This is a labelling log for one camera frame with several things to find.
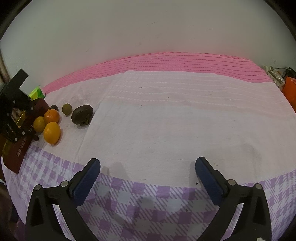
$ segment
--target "tablecloth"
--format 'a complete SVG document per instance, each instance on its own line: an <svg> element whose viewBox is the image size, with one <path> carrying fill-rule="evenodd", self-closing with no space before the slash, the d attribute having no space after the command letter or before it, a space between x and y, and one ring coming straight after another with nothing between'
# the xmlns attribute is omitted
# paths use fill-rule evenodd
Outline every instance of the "tablecloth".
<svg viewBox="0 0 296 241"><path fill-rule="evenodd" d="M44 90L49 105L90 104L95 113L90 125L79 127L60 110L59 142L40 136L18 175L4 168L24 222L34 185L59 185L92 157L100 160L101 174L78 210L100 240L196 240L218 210L195 174L200 156L226 179L262 184L273 240L296 213L295 112L250 60L134 56L79 70Z"/></svg>

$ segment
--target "pink tablecloth border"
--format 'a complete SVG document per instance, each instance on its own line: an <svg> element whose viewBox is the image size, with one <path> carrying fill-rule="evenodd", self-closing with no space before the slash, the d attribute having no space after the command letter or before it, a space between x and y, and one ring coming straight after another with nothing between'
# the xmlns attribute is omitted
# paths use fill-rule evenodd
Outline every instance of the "pink tablecloth border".
<svg viewBox="0 0 296 241"><path fill-rule="evenodd" d="M166 52L136 55L96 64L57 79L46 85L43 90L48 94L69 84L128 70L214 73L252 83L271 82L264 70L248 59L208 53Z"/></svg>

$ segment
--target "orange fruit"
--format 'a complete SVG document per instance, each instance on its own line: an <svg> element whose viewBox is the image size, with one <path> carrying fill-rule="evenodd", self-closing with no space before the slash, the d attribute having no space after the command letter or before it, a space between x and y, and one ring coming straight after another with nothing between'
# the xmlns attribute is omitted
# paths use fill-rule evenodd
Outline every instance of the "orange fruit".
<svg viewBox="0 0 296 241"><path fill-rule="evenodd" d="M59 122L59 113L55 109L50 109L44 114L44 122L47 125L50 122Z"/></svg>
<svg viewBox="0 0 296 241"><path fill-rule="evenodd" d="M33 128L36 132L42 132L44 130L45 122L43 116L39 116L34 120Z"/></svg>
<svg viewBox="0 0 296 241"><path fill-rule="evenodd" d="M45 126L43 136L49 144L55 144L59 140L60 135L61 128L58 123L50 122Z"/></svg>

